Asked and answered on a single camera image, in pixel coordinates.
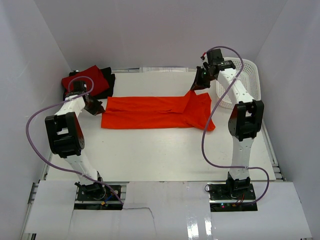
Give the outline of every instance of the cable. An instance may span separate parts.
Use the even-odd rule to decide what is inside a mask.
[[[205,154],[205,137],[206,137],[206,132],[207,132],[207,129],[208,129],[208,126],[209,126],[209,123],[210,123],[210,120],[212,118],[212,116],[214,115],[217,107],[219,106],[220,102],[224,99],[224,97],[227,95],[228,91],[231,89],[232,85],[236,82],[236,80],[238,79],[239,75],[241,74],[241,72],[243,71],[244,69],[244,60],[242,59],[242,57],[239,55],[238,52],[236,52],[234,49],[230,48],[230,47],[227,47],[227,46],[215,46],[215,47],[212,47],[210,48],[207,52],[213,50],[213,49],[228,49],[228,50],[231,50],[232,52],[234,52],[238,58],[240,59],[241,61],[241,68],[240,68],[240,71],[235,75],[234,79],[232,80],[231,84],[228,86],[228,88],[224,91],[224,93],[222,94],[222,96],[220,97],[220,99],[217,101],[217,103],[215,104],[206,124],[205,124],[205,127],[204,127],[204,130],[203,130],[203,134],[202,134],[202,140],[201,140],[201,151],[202,151],[202,155],[203,155],[203,158],[205,159],[205,161],[210,164],[211,166],[213,167],[216,167],[216,168],[219,168],[219,169],[249,169],[249,170],[254,170],[254,169],[258,169],[258,170],[261,170],[265,173],[266,175],[266,187],[265,187],[265,190],[264,192],[262,193],[262,195],[252,201],[252,202],[248,202],[246,203],[246,205],[251,205],[251,204],[255,204],[256,202],[258,202],[259,200],[261,200],[265,194],[267,193],[268,191],[268,188],[269,188],[269,183],[270,183],[270,178],[269,178],[269,174],[268,172],[263,169],[262,167],[259,167],[259,166],[254,166],[254,167],[246,167],[246,166],[220,166],[220,165],[217,165],[217,164],[214,164],[212,162],[209,161],[209,159],[207,158],[206,154]]]
[[[70,82],[69,85],[68,85],[68,90],[69,90],[69,88],[70,88],[70,84],[71,84],[72,82],[74,82],[75,80],[79,79],[79,78],[87,78],[87,79],[89,79],[89,80],[91,81],[91,83],[92,83],[91,89],[90,89],[89,91],[85,92],[85,93],[82,93],[82,94],[80,94],[80,95],[72,98],[72,99],[67,99],[67,100],[64,100],[64,101],[62,101],[62,102],[59,102],[59,103],[56,103],[56,104],[47,106],[47,107],[45,107],[45,108],[43,108],[43,109],[40,109],[40,110],[36,111],[36,112],[28,119],[28,121],[26,122],[26,125],[25,125],[26,138],[28,139],[28,141],[29,141],[32,149],[33,149],[34,152],[38,155],[38,157],[39,157],[42,161],[44,161],[46,164],[48,164],[50,167],[53,167],[53,168],[55,168],[55,169],[58,169],[58,170],[61,170],[61,171],[64,171],[64,172],[75,173],[75,174],[81,175],[81,176],[83,176],[84,178],[86,178],[86,179],[88,179],[88,180],[90,180],[90,181],[92,181],[92,182],[95,182],[95,183],[97,183],[97,184],[101,184],[101,185],[109,188],[110,191],[111,191],[111,192],[116,196],[116,198],[119,200],[119,202],[123,205],[124,203],[121,201],[120,197],[115,193],[115,191],[112,189],[111,186],[109,186],[108,184],[106,184],[106,183],[104,183],[104,182],[102,182],[102,181],[94,180],[93,178],[91,178],[91,177],[89,177],[89,176],[87,176],[87,175],[83,175],[83,174],[82,174],[81,172],[79,172],[79,171],[75,171],[75,170],[71,170],[71,169],[66,169],[66,168],[63,168],[63,167],[59,167],[59,166],[54,165],[53,163],[49,162],[44,156],[42,156],[42,154],[38,151],[38,149],[36,148],[35,144],[34,144],[34,143],[32,142],[32,140],[31,140],[30,133],[29,133],[29,127],[30,127],[30,123],[31,123],[32,119],[33,119],[35,116],[37,116],[39,113],[42,113],[42,112],[45,111],[45,110],[54,108],[54,107],[56,107],[56,106],[59,106],[59,105],[61,105],[61,104],[67,103],[67,102],[70,102],[70,101],[72,101],[72,100],[74,100],[74,99],[80,98],[80,97],[82,97],[82,96],[84,96],[84,95],[89,94],[89,93],[92,92],[92,90],[94,89],[95,83],[94,83],[94,81],[93,81],[90,77],[88,77],[88,76],[78,76],[78,77],[72,79],[71,82]]]
[[[113,195],[110,195],[106,200],[104,200],[104,202],[106,203],[106,202],[109,201],[112,197],[113,197]]]
[[[96,199],[96,198],[93,197],[94,200],[101,200],[101,199],[103,199],[103,198],[106,196],[106,194],[107,194],[106,188],[103,187],[103,189],[104,189],[104,194],[103,194],[103,196],[102,196],[101,198],[99,198],[99,199]]]

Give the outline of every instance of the folded cloth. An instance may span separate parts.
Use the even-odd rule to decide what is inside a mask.
[[[204,129],[211,113],[208,93],[197,95],[190,90],[185,96],[109,97],[102,114],[105,129]],[[215,129],[210,120],[208,131]]]
[[[66,94],[68,93],[68,85],[71,82],[72,79],[80,77],[80,76],[86,76],[90,77],[94,82],[94,87],[91,92],[91,96],[96,96],[98,94],[101,94],[103,91],[109,89],[109,83],[104,78],[104,75],[102,74],[101,70],[96,66],[92,66],[88,68],[87,70],[77,72],[74,76],[68,76],[62,79],[61,83],[63,87],[67,90]],[[88,78],[80,78],[79,81],[86,82],[86,88],[87,90],[91,89],[91,81]]]
[[[114,95],[116,76],[115,74],[112,73],[111,67],[100,69],[100,71],[102,72],[104,80],[107,81],[107,83],[109,84],[109,88],[95,95],[94,98],[107,99],[108,97],[112,97]],[[75,76],[78,73],[79,72],[77,71],[72,71],[69,73],[69,77]],[[66,94],[67,94],[67,90],[64,91],[63,100],[65,100]]]

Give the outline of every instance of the white wall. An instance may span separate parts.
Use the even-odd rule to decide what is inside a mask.
[[[275,154],[294,183],[315,240],[320,239],[319,57],[320,2],[288,0],[255,63]]]
[[[195,68],[216,45],[254,60],[286,1],[35,0],[73,70]]]
[[[44,164],[25,134],[28,116],[60,101],[67,65],[33,0],[0,0],[0,239],[17,240],[32,183]],[[44,116],[31,137],[46,157],[49,144]]]

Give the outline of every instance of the white table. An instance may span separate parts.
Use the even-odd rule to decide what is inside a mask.
[[[118,73],[114,97],[183,96],[194,78],[194,72]],[[208,89],[212,107],[217,101],[215,87],[213,82]],[[206,155],[218,165],[230,165],[232,160],[233,143],[228,131],[230,114],[231,109],[219,107],[212,118],[216,129],[205,138]],[[78,120],[84,134],[84,150],[106,182],[225,181],[227,178],[227,169],[214,168],[203,159],[202,131],[199,129],[103,129],[101,115],[92,116],[86,111]],[[58,155],[53,155],[51,162],[70,169]],[[250,166],[262,167],[271,180],[276,179],[262,132],[254,140]],[[261,181],[266,180],[266,175],[262,171],[251,170],[250,178]],[[47,180],[76,181],[78,177],[50,167]]]

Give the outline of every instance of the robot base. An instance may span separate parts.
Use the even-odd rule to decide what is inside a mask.
[[[210,195],[211,212],[247,212],[258,211],[257,204],[246,204],[256,199],[255,190],[252,184],[247,189],[230,194],[226,184],[208,184],[206,191]]]

